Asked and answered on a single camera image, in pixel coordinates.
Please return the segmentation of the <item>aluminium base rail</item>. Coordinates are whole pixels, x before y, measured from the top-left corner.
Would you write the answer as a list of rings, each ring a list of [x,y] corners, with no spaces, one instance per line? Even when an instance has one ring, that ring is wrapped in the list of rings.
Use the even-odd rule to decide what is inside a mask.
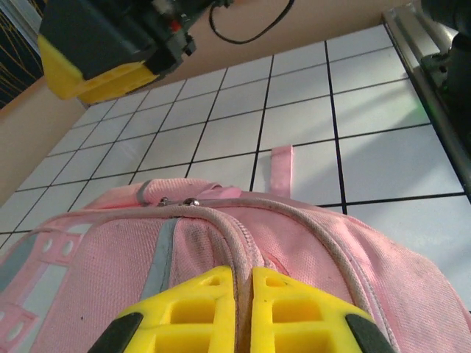
[[[454,98],[447,76],[457,31],[427,18],[419,1],[386,10],[383,24],[471,202],[471,94]]]

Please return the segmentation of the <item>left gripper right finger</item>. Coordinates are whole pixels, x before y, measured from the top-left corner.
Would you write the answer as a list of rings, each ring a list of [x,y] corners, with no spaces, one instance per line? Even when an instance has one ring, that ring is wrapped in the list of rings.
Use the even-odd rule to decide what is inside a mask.
[[[371,315],[269,268],[252,270],[250,353],[396,353]]]

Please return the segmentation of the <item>pink backpack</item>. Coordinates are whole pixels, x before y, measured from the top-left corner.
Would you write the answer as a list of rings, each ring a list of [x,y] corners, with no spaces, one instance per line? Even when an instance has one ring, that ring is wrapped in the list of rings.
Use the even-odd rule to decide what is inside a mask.
[[[0,256],[0,353],[88,353],[126,308],[218,266],[233,275],[235,353],[250,353],[257,267],[369,313],[396,353],[471,353],[471,313],[441,271],[292,200],[292,160],[272,150],[268,193],[151,179],[45,221]]]

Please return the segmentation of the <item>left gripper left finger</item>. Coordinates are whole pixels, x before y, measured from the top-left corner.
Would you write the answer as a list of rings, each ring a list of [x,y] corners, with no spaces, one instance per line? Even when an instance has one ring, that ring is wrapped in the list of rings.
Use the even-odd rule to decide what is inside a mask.
[[[135,303],[88,353],[235,353],[232,270],[215,267]]]

